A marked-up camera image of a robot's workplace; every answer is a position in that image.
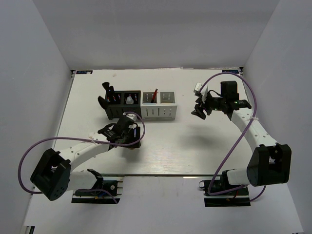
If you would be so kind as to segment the small clear bottle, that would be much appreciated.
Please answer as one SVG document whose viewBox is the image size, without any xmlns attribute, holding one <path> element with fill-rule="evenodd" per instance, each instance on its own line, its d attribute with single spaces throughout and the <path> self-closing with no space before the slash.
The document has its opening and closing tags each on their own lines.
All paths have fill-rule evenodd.
<svg viewBox="0 0 312 234">
<path fill-rule="evenodd" d="M 131 96 L 128 96 L 128 97 L 126 98 L 126 104 L 127 104 L 127 105 L 132 105 L 132 104 L 134 104 L 134 100 L 133 100 L 133 98 L 132 98 Z"/>
</svg>

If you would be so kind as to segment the fan makeup brush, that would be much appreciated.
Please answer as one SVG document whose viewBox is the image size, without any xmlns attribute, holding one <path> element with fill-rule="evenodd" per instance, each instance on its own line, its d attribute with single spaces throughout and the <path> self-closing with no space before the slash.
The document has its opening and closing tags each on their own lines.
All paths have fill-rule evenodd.
<svg viewBox="0 0 312 234">
<path fill-rule="evenodd" d="M 115 102 L 116 101 L 115 91 L 114 91 L 114 87 L 113 86 L 109 87 L 108 99 L 109 99 L 110 102 Z"/>
</svg>

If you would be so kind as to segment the red lip gloss tube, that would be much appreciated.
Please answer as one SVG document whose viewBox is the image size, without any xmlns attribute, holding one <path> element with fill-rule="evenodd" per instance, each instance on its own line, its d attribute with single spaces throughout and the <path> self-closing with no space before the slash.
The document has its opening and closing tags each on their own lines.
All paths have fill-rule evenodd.
<svg viewBox="0 0 312 234">
<path fill-rule="evenodd" d="M 153 93 L 153 96 L 152 96 L 152 99 L 151 99 L 151 103 L 154 103 L 154 102 L 155 102 L 157 92 L 158 92 L 158 89 L 156 88 L 155 91 L 154 91 L 154 93 Z"/>
</svg>

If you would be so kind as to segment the black brush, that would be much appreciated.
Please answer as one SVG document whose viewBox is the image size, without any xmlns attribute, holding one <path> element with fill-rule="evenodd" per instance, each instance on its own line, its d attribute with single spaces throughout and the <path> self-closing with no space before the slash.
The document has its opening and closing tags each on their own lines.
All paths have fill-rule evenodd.
<svg viewBox="0 0 312 234">
<path fill-rule="evenodd" d="M 111 86 L 109 82 L 104 82 L 102 83 L 102 87 L 105 89 L 106 91 L 106 96 L 109 97 L 111 94 Z"/>
</svg>

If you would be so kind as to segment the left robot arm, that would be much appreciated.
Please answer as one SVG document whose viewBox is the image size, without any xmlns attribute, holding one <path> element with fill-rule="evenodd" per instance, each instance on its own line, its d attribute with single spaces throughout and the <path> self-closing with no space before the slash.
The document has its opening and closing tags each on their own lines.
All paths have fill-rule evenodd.
<svg viewBox="0 0 312 234">
<path fill-rule="evenodd" d="M 137 115 L 124 113 L 116 123 L 106 125 L 89 139 L 68 149 L 46 150 L 35 167 L 30 180 L 50 200 L 60 198 L 66 191 L 82 196 L 106 195 L 114 198 L 115 185 L 104 185 L 103 176 L 93 170 L 75 169 L 96 156 L 114 148 L 139 148 L 145 128 L 136 123 Z"/>
</svg>

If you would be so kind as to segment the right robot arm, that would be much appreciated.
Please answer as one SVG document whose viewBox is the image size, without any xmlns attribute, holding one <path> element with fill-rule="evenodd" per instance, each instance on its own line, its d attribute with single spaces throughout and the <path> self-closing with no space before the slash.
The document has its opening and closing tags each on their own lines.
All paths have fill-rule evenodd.
<svg viewBox="0 0 312 234">
<path fill-rule="evenodd" d="M 201 83 L 196 84 L 194 93 L 198 99 L 192 115 L 205 119 L 212 111 L 222 111 L 244 133 L 253 153 L 246 168 L 223 171 L 220 180 L 213 183 L 212 191 L 230 195 L 240 185 L 287 183 L 292 151 L 287 144 L 279 144 L 272 138 L 253 117 L 251 105 L 239 98 L 236 81 L 221 82 L 221 93 L 217 97 L 210 92 Z"/>
</svg>

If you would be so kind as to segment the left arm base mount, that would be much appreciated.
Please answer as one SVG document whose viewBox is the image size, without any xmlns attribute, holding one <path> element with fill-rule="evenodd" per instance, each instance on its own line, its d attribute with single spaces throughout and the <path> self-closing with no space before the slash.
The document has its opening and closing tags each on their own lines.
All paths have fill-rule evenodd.
<svg viewBox="0 0 312 234">
<path fill-rule="evenodd" d="M 104 177 L 98 180 L 90 192 L 74 191 L 74 204 L 118 204 L 123 192 L 123 177 Z"/>
</svg>

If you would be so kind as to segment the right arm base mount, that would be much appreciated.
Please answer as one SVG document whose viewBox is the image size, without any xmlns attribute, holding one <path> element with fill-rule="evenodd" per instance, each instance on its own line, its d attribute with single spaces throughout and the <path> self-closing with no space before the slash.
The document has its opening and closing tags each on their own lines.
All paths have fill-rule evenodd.
<svg viewBox="0 0 312 234">
<path fill-rule="evenodd" d="M 211 196 L 208 194 L 210 182 L 210 180 L 202 180 L 198 184 L 199 189 L 204 192 L 205 207 L 249 207 L 251 205 L 247 188 Z"/>
</svg>

